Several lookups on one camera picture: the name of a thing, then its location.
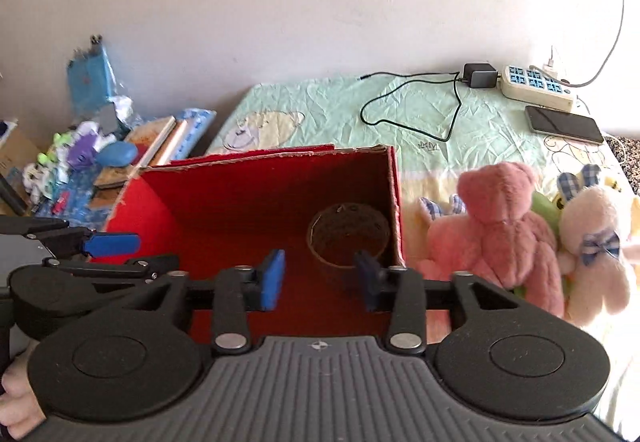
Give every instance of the white cable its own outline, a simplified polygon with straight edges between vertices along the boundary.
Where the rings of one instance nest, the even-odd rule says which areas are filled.
[[[558,59],[560,60],[560,64],[562,65],[562,70],[564,70],[564,78],[567,79],[568,75],[566,74],[566,64],[562,60],[560,51],[558,50],[558,47],[556,45],[551,45],[551,51],[553,50],[556,51],[556,55],[558,56]]]
[[[584,102],[584,101],[580,98],[580,96],[575,96],[575,100],[576,100],[577,102],[580,102],[580,104],[584,106],[584,109],[585,109],[585,110],[587,110],[587,113],[588,113],[589,115],[591,115],[591,110],[589,109],[589,106],[587,105],[587,103],[586,103],[586,102]]]
[[[609,133],[603,133],[602,135],[604,135],[605,137],[612,138],[613,140],[616,140],[618,142],[618,144],[620,145],[620,148],[622,148],[622,155],[623,155],[622,162],[620,162],[620,165],[621,166],[625,165],[625,162],[626,162],[626,148],[625,148],[624,142],[622,142],[615,135],[609,135]]]
[[[600,67],[600,70],[598,70],[596,72],[596,75],[594,75],[586,83],[579,83],[579,84],[572,85],[571,83],[562,82],[562,81],[560,81],[560,80],[558,80],[556,78],[550,77],[548,74],[546,74],[546,72],[543,69],[538,68],[535,65],[530,65],[529,69],[530,70],[536,70],[536,71],[542,73],[543,75],[545,75],[546,77],[550,78],[553,82],[558,83],[559,85],[562,85],[562,86],[568,86],[569,88],[583,88],[584,86],[590,85],[591,83],[593,83],[598,78],[600,73],[604,70],[604,67],[607,64],[607,61],[609,61],[609,58],[613,54],[613,51],[616,49],[616,45],[618,44],[618,40],[620,39],[620,34],[622,33],[622,22],[624,20],[625,20],[625,0],[622,0],[622,10],[620,11],[620,26],[618,27],[618,34],[616,35],[616,40],[613,42],[613,46],[611,47],[611,50],[607,54],[607,57],[604,58],[604,61],[602,63],[602,66]]]

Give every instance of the metal rivet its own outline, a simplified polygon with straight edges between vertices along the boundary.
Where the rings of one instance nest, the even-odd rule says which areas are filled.
[[[242,348],[246,345],[246,337],[234,332],[220,334],[216,337],[216,344],[220,348],[224,348],[226,350],[237,350],[238,348]]]
[[[396,348],[411,350],[412,348],[417,348],[418,346],[420,346],[422,344],[422,339],[420,339],[420,336],[417,336],[415,334],[402,332],[400,334],[392,336],[391,339],[389,339],[389,342]]]

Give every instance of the purple toy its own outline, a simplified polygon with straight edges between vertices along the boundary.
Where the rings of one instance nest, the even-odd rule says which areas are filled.
[[[66,162],[71,168],[81,170],[94,164],[96,140],[98,140],[98,135],[93,132],[82,135],[76,140],[66,156]]]

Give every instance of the stuffed animal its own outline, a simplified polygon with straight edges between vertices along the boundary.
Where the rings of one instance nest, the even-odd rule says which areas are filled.
[[[442,209],[436,202],[428,198],[420,198],[420,214],[427,222],[433,222],[436,218],[447,215],[461,215],[466,213],[465,203],[460,195],[451,195],[449,197],[449,213]]]
[[[533,171],[517,162],[460,175],[458,194],[467,214],[431,224],[429,258],[417,269],[426,279],[449,280],[466,270],[507,289],[524,285],[527,301],[562,316],[556,238],[544,218],[530,211],[534,182]]]
[[[602,171],[602,168],[600,166],[598,166],[598,168],[601,170],[600,175],[598,175],[598,185],[609,186],[610,188],[615,189],[618,193],[622,193],[623,185],[620,182],[618,182],[614,174],[613,173],[605,174],[604,171]],[[580,184],[580,187],[587,185],[587,181],[584,179],[584,171],[585,169],[583,167],[581,171],[578,171],[578,173],[575,174],[575,177],[578,179],[578,183]],[[564,206],[567,203],[566,196],[564,196],[564,193],[562,193],[561,190],[558,190],[556,195],[551,199],[551,203],[555,205],[559,211],[562,211],[564,209]]]
[[[610,314],[629,304],[636,276],[624,248],[631,236],[633,198],[601,184],[595,164],[584,166],[581,180],[561,173],[558,189],[565,202],[560,216],[562,249],[558,264],[571,274],[566,316],[589,325],[604,309]]]
[[[601,180],[600,183],[615,189],[618,193],[622,193],[624,184],[619,182],[620,177],[622,176],[623,175],[610,172],[604,176],[604,181]],[[580,186],[584,186],[582,172],[576,173],[576,177]],[[533,199],[531,201],[531,210],[546,220],[558,239],[560,235],[560,215],[562,214],[565,204],[566,199],[560,191],[558,191],[551,200],[542,193],[534,192]],[[633,196],[633,203],[631,206],[631,236],[640,239],[640,197],[637,195]]]

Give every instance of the white wall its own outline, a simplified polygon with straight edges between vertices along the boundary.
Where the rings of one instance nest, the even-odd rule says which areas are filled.
[[[94,33],[140,112],[195,105],[226,117],[258,82],[541,64],[552,43],[579,81],[608,51],[619,11],[620,0],[0,0],[0,113],[43,142],[65,126],[65,65]],[[605,129],[640,133],[640,0],[627,0],[626,15],[619,49],[584,96]]]

